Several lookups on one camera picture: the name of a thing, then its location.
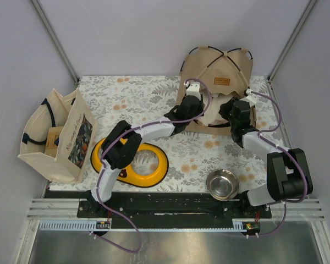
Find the white fluffy cushion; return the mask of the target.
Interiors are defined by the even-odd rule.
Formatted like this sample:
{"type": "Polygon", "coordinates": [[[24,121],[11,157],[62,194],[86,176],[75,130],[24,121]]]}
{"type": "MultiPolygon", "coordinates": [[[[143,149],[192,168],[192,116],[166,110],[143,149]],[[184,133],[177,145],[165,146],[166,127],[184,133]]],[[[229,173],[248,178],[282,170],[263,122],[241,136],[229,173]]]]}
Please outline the white fluffy cushion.
{"type": "Polygon", "coordinates": [[[226,120],[219,114],[222,104],[227,103],[233,96],[224,95],[222,93],[213,93],[211,95],[211,103],[205,112],[204,116],[198,118],[199,125],[209,127],[210,125],[224,124],[226,120]]]}

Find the beige pet tent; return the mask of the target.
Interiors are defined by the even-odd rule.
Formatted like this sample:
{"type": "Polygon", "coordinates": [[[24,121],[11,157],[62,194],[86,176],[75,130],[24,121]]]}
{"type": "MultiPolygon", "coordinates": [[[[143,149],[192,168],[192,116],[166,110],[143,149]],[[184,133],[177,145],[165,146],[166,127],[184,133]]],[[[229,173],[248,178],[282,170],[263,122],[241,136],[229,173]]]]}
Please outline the beige pet tent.
{"type": "Polygon", "coordinates": [[[231,99],[243,99],[250,88],[253,67],[251,53],[245,48],[221,51],[212,46],[192,49],[185,57],[180,70],[180,85],[176,103],[180,104],[186,94],[185,81],[199,79],[211,93],[211,103],[204,116],[192,121],[186,131],[229,135],[230,124],[220,114],[221,105],[231,99]]]}

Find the black tent pole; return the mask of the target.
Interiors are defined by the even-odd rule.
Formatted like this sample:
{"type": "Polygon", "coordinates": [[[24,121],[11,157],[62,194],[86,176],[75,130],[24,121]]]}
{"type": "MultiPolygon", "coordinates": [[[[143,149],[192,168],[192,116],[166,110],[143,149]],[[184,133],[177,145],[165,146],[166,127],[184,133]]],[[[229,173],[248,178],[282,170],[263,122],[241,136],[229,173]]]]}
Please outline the black tent pole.
{"type": "Polygon", "coordinates": [[[219,69],[233,67],[237,72],[242,72],[247,82],[250,81],[253,56],[246,48],[234,48],[228,51],[221,51],[212,46],[200,46],[193,48],[185,57],[181,69],[180,76],[185,73],[185,69],[194,68],[195,72],[201,73],[203,70],[218,66],[219,62],[225,62],[228,66],[219,66],[219,69]]]}
{"type": "Polygon", "coordinates": [[[242,97],[250,87],[252,67],[253,57],[245,48],[221,51],[212,46],[200,46],[187,54],[180,75],[183,80],[201,80],[212,94],[235,92],[242,97]]]}

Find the stainless steel bowl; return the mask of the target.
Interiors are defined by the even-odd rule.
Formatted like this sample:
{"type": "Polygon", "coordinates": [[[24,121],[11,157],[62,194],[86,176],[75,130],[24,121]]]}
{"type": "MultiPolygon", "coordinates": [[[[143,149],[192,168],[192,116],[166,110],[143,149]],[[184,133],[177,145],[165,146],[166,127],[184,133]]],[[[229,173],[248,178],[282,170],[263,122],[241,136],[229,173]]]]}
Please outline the stainless steel bowl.
{"type": "Polygon", "coordinates": [[[216,200],[231,200],[238,194],[239,181],[232,172],[216,169],[206,178],[206,190],[216,200]]]}

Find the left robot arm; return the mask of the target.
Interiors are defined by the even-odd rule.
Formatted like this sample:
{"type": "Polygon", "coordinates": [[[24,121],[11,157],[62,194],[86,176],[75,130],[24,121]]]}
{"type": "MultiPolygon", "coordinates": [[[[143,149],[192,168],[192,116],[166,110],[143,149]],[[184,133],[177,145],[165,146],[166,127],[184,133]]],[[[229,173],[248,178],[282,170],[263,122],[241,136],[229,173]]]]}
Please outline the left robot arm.
{"type": "Polygon", "coordinates": [[[159,120],[143,125],[131,125],[122,120],[105,138],[100,161],[101,169],[95,187],[91,190],[94,200],[89,211],[96,217],[108,212],[108,201],[122,169],[133,161],[141,144],[181,133],[193,120],[204,114],[202,96],[184,96],[181,103],[173,107],[159,120]]]}

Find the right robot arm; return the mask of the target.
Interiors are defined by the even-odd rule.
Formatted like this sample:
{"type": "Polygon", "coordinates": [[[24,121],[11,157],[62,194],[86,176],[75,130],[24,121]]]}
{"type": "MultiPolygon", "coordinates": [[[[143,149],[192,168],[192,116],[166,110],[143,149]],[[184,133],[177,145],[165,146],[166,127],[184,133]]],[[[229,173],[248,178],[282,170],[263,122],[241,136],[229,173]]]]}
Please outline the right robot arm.
{"type": "Polygon", "coordinates": [[[220,106],[219,114],[229,122],[233,141],[266,163],[265,185],[249,190],[247,199],[239,204],[244,217],[253,217],[261,205],[281,200],[300,202],[313,192],[305,152],[300,148],[280,147],[262,137],[251,124],[248,102],[233,98],[220,106]]]}

